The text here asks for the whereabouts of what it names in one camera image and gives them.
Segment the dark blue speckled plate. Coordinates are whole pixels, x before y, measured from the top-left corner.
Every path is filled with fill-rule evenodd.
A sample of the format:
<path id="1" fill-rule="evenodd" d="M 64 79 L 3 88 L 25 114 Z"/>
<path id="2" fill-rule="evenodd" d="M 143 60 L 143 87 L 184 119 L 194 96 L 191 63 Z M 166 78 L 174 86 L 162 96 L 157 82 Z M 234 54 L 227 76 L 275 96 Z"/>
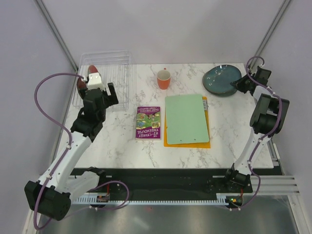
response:
<path id="1" fill-rule="evenodd" d="M 202 78 L 203 87 L 206 89 L 208 86 L 231 86 L 230 83 L 242 78 L 240 70 L 232 65 L 223 64 L 218 65 L 208 72 Z"/>

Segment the red and teal floral plate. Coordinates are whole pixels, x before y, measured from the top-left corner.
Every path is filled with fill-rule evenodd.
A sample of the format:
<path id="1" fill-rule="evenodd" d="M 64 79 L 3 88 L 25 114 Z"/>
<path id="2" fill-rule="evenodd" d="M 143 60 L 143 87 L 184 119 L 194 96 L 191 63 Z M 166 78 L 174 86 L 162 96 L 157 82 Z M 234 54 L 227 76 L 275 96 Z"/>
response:
<path id="1" fill-rule="evenodd" d="M 94 66 L 94 65 L 90 65 L 89 68 L 88 68 L 88 72 L 87 72 L 87 75 L 91 74 L 91 73 L 97 73 L 98 72 L 98 69 Z M 81 78 L 78 78 L 77 80 L 77 89 L 80 90 L 80 89 L 85 89 L 87 86 L 86 86 L 86 83 L 83 82 L 81 80 Z"/>

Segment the grey-green plate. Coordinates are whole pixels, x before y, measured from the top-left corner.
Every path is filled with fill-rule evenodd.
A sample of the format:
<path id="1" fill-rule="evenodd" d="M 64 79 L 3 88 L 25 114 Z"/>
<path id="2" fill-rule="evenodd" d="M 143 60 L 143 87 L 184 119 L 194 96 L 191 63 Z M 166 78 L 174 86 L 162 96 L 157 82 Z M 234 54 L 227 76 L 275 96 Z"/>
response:
<path id="1" fill-rule="evenodd" d="M 232 86 L 221 87 L 221 86 L 212 85 L 212 86 L 208 86 L 206 90 L 209 93 L 218 97 L 229 97 L 229 96 L 234 95 L 237 92 L 237 90 Z"/>

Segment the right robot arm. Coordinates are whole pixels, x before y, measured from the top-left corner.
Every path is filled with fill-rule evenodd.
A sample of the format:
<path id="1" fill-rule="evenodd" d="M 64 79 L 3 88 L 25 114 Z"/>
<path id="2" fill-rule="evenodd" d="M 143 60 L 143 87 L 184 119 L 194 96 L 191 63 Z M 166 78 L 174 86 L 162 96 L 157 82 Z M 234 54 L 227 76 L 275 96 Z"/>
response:
<path id="1" fill-rule="evenodd" d="M 248 72 L 231 83 L 231 86 L 242 93 L 250 92 L 256 100 L 256 107 L 250 120 L 249 139 L 240 157 L 226 171 L 223 179 L 223 186 L 229 192 L 239 193 L 250 189 L 255 160 L 262 148 L 283 127 L 290 101 L 280 98 L 267 86 L 271 73 L 270 70 L 258 67 L 256 73 Z"/>

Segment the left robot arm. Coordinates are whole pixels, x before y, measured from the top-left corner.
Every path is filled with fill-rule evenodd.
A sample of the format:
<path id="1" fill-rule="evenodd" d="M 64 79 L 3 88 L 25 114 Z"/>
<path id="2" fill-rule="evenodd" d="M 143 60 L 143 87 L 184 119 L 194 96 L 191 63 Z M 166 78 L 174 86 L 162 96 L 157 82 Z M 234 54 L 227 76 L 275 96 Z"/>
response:
<path id="1" fill-rule="evenodd" d="M 86 90 L 80 109 L 69 135 L 67 146 L 36 182 L 28 181 L 24 187 L 29 207 L 33 211 L 60 221 L 68 213 L 73 201 L 94 189 L 105 190 L 106 178 L 102 170 L 90 167 L 77 179 L 69 176 L 86 149 L 103 127 L 106 109 L 118 104 L 113 83 L 109 91 L 99 88 Z"/>

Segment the purple treehouse book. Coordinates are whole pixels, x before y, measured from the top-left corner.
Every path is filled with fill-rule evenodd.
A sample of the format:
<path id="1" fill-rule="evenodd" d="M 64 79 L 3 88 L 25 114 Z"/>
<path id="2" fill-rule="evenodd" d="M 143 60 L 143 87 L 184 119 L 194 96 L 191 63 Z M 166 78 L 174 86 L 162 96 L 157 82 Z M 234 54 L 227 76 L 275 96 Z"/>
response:
<path id="1" fill-rule="evenodd" d="M 136 139 L 161 139 L 161 108 L 159 106 L 139 106 L 137 108 Z"/>

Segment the orange mug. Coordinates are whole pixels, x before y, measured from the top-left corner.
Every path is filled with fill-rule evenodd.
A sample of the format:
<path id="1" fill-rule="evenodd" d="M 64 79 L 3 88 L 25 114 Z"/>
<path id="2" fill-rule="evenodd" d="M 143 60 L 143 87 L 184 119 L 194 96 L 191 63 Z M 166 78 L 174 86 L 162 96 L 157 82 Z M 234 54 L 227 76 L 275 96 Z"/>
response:
<path id="1" fill-rule="evenodd" d="M 168 89 L 171 81 L 171 73 L 164 68 L 157 73 L 157 83 L 161 90 Z"/>

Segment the mint green cutting board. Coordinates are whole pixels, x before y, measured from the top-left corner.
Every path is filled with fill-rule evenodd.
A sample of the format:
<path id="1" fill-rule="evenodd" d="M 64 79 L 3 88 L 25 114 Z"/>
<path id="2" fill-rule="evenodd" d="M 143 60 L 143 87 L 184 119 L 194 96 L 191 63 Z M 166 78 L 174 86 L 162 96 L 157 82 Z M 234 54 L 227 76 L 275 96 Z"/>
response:
<path id="1" fill-rule="evenodd" d="M 209 142 L 201 94 L 167 96 L 165 117 L 169 145 Z"/>

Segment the orange folder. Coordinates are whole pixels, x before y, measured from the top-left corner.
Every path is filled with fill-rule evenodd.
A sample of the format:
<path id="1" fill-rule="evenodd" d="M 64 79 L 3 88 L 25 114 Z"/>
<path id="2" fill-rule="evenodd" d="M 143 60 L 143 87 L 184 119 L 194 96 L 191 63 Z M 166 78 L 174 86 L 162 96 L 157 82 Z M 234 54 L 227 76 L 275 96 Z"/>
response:
<path id="1" fill-rule="evenodd" d="M 208 102 L 207 97 L 203 96 L 203 105 L 204 105 L 204 111 L 205 111 L 205 118 L 206 118 L 206 124 L 207 124 L 207 131 L 208 131 L 208 137 L 210 137 L 210 127 L 209 127 L 209 113 L 208 113 Z M 164 119 L 164 147 L 173 147 L 173 148 L 200 148 L 200 149 L 210 149 L 211 143 L 208 142 L 200 142 L 200 143 L 184 143 L 184 144 L 168 144 L 167 140 L 167 123 L 166 123 L 166 117 Z"/>

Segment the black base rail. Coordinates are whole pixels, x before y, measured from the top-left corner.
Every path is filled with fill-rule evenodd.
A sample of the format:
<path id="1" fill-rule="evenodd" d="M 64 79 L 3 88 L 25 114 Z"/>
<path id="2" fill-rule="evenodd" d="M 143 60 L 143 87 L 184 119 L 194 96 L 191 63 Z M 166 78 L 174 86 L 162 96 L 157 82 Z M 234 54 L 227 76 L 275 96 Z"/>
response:
<path id="1" fill-rule="evenodd" d="M 95 192 L 135 195 L 140 198 L 212 198 L 214 194 L 250 194 L 230 192 L 225 185 L 226 169 L 109 169 L 101 168 Z"/>

